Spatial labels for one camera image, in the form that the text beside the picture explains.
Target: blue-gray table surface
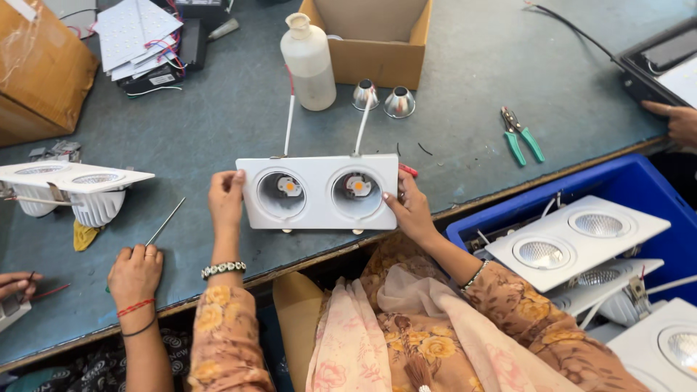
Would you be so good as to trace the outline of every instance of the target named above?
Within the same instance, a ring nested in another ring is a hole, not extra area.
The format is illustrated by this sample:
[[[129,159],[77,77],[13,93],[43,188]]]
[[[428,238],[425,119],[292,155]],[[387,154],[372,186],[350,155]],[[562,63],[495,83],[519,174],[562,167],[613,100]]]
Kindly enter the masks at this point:
[[[157,176],[132,187],[119,215],[84,252],[72,248],[70,210],[36,219],[16,203],[0,203],[0,271],[39,271],[47,276],[41,289],[72,283],[34,302],[31,312],[0,333],[0,363],[117,323],[104,291],[117,252],[148,241],[184,196],[157,241],[165,251],[157,306],[204,290],[199,272],[213,240],[206,205],[211,174],[234,169],[237,158],[283,152],[289,83],[279,42],[287,30],[284,18],[299,5],[237,0],[233,14],[241,29],[208,45],[206,68],[187,75],[183,91],[129,100],[98,73],[77,130],[65,139],[82,143],[85,163],[133,166]],[[685,0],[544,5],[615,53],[694,13]],[[395,152],[398,142],[401,161],[419,170],[419,187],[434,213],[665,133],[665,123],[642,112],[622,90],[618,68],[602,52],[524,6],[514,0],[436,0],[415,113],[394,120],[380,107],[368,118],[362,151]],[[98,52],[97,37],[89,45]],[[362,114],[350,104],[352,88],[338,85],[336,102],[322,112],[296,105],[292,156],[352,152]],[[387,93],[380,91],[382,100]],[[502,105],[530,127],[546,162],[536,163],[521,141],[528,165],[516,164],[503,137]],[[25,162],[32,148],[53,142],[0,149],[0,165]],[[241,237],[247,276],[356,240],[348,230],[252,231],[246,218]]]

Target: sleeve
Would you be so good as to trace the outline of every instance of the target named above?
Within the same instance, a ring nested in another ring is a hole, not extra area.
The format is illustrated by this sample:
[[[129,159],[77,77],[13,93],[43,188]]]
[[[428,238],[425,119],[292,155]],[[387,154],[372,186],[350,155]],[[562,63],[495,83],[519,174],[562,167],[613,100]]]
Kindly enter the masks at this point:
[[[503,333],[584,391],[648,392],[608,347],[504,266],[490,262],[465,297]]]
[[[274,391],[263,367],[254,297],[247,290],[214,286],[201,295],[188,381],[194,392]]]

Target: hand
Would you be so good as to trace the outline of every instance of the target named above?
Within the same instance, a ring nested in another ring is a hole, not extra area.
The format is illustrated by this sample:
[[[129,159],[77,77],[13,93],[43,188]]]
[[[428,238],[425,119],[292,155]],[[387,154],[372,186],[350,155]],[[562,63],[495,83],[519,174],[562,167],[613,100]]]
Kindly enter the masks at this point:
[[[678,107],[644,100],[646,110],[670,118],[668,136],[685,146],[697,147],[697,110],[691,107]]]
[[[399,192],[403,193],[401,205],[390,193],[383,193],[383,199],[397,217],[404,233],[419,245],[440,236],[431,218],[431,209],[426,195],[419,191],[414,177],[404,170],[399,170]]]
[[[0,301],[9,297],[16,292],[24,292],[22,303],[31,299],[31,296],[36,292],[36,283],[34,280],[43,278],[40,273],[31,272],[10,272],[0,273]]]
[[[244,184],[244,170],[215,173],[210,178],[208,209],[216,238],[235,241],[239,237]]]
[[[147,249],[142,244],[121,249],[107,277],[117,310],[155,297],[163,259],[162,252],[154,245],[148,245]]]

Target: floral kurta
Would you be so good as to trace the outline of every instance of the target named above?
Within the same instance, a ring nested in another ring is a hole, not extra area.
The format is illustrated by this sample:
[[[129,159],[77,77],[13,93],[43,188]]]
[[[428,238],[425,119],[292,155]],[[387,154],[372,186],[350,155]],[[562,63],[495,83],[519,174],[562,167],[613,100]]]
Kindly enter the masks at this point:
[[[383,242],[363,271],[360,281],[388,344],[392,391],[414,392],[404,371],[406,343],[426,360],[436,390],[483,392],[449,319],[381,312],[377,291],[395,264],[417,276],[446,281],[423,250],[402,235]],[[466,297],[501,331],[584,391],[648,392],[610,349],[589,338],[573,317],[503,266],[490,263]],[[506,366],[505,360],[499,364]],[[195,391],[273,391],[263,369],[254,299],[245,290],[211,287],[201,296],[191,368],[189,382]],[[346,379],[340,366],[322,369],[322,374],[339,390]]]

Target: blue bin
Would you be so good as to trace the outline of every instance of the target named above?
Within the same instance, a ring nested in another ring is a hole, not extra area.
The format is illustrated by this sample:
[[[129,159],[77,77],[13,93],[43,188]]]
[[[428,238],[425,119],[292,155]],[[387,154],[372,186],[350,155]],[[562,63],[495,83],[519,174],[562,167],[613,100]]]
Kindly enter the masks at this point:
[[[494,232],[538,216],[559,190],[566,204],[594,195],[671,222],[671,228],[646,241],[637,256],[663,259],[666,263],[646,275],[647,288],[697,274],[697,214],[649,160],[638,154],[623,156],[529,190],[452,223],[445,235],[466,250],[464,241],[474,239],[477,229]],[[697,282],[653,294],[650,300],[675,297],[697,305]]]

